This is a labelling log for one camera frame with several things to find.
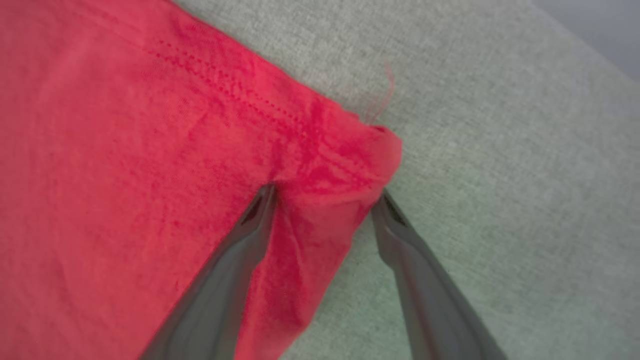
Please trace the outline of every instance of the folded fabric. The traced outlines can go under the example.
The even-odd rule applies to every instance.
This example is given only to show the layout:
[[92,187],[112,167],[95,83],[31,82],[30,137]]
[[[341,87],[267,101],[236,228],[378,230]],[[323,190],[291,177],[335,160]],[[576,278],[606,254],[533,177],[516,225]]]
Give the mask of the folded fabric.
[[0,358],[135,359],[265,183],[236,359],[311,321],[401,142],[174,4],[0,1]]

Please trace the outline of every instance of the gray background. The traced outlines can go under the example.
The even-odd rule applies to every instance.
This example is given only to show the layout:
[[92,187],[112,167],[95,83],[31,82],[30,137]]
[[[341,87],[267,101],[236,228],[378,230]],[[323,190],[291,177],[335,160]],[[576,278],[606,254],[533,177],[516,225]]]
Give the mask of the gray background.
[[[640,353],[640,85],[528,0],[179,0],[404,140],[389,188],[512,359]],[[284,359],[409,359],[371,221]]]

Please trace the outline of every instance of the wrinkled fabric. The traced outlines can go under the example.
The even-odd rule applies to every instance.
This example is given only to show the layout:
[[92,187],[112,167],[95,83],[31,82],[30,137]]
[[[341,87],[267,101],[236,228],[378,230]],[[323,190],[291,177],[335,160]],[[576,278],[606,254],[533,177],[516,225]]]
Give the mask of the wrinkled fabric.
[[0,1],[0,358],[135,359],[263,185],[236,359],[311,321],[401,142],[174,4]]

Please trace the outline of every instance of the gray cloth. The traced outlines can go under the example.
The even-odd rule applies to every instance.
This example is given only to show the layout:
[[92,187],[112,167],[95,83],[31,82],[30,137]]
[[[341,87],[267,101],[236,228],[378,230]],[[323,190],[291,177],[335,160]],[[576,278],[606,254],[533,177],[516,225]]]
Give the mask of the gray cloth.
[[[528,1],[179,0],[404,140],[389,186],[512,359],[640,353],[640,84]],[[283,359],[409,359],[366,220]]]

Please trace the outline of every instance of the red fabric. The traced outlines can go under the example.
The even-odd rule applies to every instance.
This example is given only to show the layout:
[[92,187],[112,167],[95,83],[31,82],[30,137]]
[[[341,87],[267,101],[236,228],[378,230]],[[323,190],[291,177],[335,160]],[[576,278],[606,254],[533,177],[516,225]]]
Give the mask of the red fabric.
[[2,0],[0,24],[0,358],[136,358],[273,181],[236,358],[276,359],[399,139],[171,3]]

